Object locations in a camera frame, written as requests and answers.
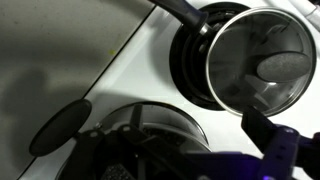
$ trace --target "stainless steel pot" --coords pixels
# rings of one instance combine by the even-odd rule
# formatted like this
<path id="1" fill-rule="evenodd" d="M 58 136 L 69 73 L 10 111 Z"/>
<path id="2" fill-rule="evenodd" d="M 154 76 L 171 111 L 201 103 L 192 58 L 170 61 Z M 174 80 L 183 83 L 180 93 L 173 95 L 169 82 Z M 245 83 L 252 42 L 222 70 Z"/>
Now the stainless steel pot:
<path id="1" fill-rule="evenodd" d="M 308 88 L 316 67 L 315 43 L 303 22 L 281 9 L 244 11 L 226 24 L 206 24 L 208 14 L 185 0 L 150 0 L 190 33 L 205 36 L 207 86 L 227 111 L 241 116 L 254 106 L 266 116 L 293 105 Z"/>

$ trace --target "stove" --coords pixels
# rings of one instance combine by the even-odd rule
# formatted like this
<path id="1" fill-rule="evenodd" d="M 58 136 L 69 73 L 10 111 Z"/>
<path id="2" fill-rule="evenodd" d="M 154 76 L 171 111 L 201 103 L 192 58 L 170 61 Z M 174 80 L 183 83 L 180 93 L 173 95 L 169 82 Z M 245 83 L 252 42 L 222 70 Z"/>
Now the stove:
<path id="1" fill-rule="evenodd" d="M 215 0 L 188 1 L 196 8 L 210 8 Z M 317 44 L 318 60 L 320 58 L 320 34 L 290 4 L 288 0 L 241 0 L 244 6 L 253 8 L 272 6 L 283 8 L 296 14 L 309 27 Z M 92 113 L 80 131 L 92 129 L 112 111 L 139 101 L 157 101 L 175 106 L 193 117 L 202 127 L 212 151 L 239 151 L 262 157 L 240 127 L 241 118 L 223 111 L 207 94 L 191 96 L 191 88 L 183 89 L 179 83 L 179 73 L 171 75 L 179 60 L 173 60 L 180 53 L 178 44 L 173 39 L 184 38 L 179 29 L 181 23 L 163 9 L 156 7 L 134 36 L 129 40 L 120 54 L 115 58 L 104 74 L 85 97 L 93 104 Z M 177 46 L 176 52 L 170 51 Z M 300 100 L 284 112 L 270 117 L 276 124 L 284 124 L 297 129 L 300 134 L 312 137 L 320 130 L 317 112 L 317 100 L 320 100 L 320 72 L 316 69 L 313 80 Z M 70 154 L 75 142 L 70 140 L 62 148 L 37 160 L 30 166 L 23 180 L 55 179 L 59 169 Z M 295 169 L 294 177 L 310 179 L 301 169 Z"/>

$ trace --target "black burner ring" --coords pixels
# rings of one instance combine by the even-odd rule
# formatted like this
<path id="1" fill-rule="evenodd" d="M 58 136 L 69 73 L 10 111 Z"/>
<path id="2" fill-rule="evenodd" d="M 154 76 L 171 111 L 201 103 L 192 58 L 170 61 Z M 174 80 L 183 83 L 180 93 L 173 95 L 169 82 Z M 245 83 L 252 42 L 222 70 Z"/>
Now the black burner ring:
<path id="1" fill-rule="evenodd" d="M 249 8 L 231 2 L 207 5 L 200 10 L 209 13 L 210 26 L 224 24 Z M 205 76 L 206 55 L 212 40 L 190 34 L 182 25 L 171 45 L 170 71 L 180 93 L 193 104 L 209 110 L 223 110 L 212 97 Z"/>

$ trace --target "white stovetop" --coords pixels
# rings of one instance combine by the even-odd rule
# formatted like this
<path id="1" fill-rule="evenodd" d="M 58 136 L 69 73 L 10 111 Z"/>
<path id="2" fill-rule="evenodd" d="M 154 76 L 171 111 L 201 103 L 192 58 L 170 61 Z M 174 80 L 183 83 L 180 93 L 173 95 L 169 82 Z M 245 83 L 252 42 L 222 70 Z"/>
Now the white stovetop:
<path id="1" fill-rule="evenodd" d="M 189 2 L 200 8 L 218 1 Z M 274 6 L 297 13 L 288 0 L 239 0 L 238 3 L 240 2 L 249 7 Z M 320 34 L 304 18 L 303 20 L 316 39 L 319 60 Z M 91 129 L 111 111 L 122 105 L 145 100 L 160 101 L 172 104 L 190 114 L 203 128 L 213 151 L 241 151 L 261 157 L 259 150 L 242 131 L 240 117 L 226 111 L 217 112 L 199 108 L 185 99 L 175 87 L 169 70 L 169 51 L 179 25 L 180 23 L 164 10 L 160 8 L 154 10 L 87 95 L 86 99 L 93 104 L 93 111 L 81 130 Z M 308 137 L 320 131 L 320 120 L 317 116 L 320 111 L 317 105 L 317 100 L 320 100 L 318 71 L 319 69 L 309 89 L 296 104 L 270 118 L 274 123 L 291 126 Z M 59 158 L 63 162 L 72 144 L 74 143 L 69 142 L 57 152 L 35 162 L 35 167 L 39 167 L 41 163 L 49 167 L 48 161 L 54 158 L 55 161 Z M 57 169 L 58 164 L 61 163 L 54 164 L 55 168 L 50 165 L 51 169 Z M 308 179 L 300 170 L 295 171 L 295 177 Z"/>

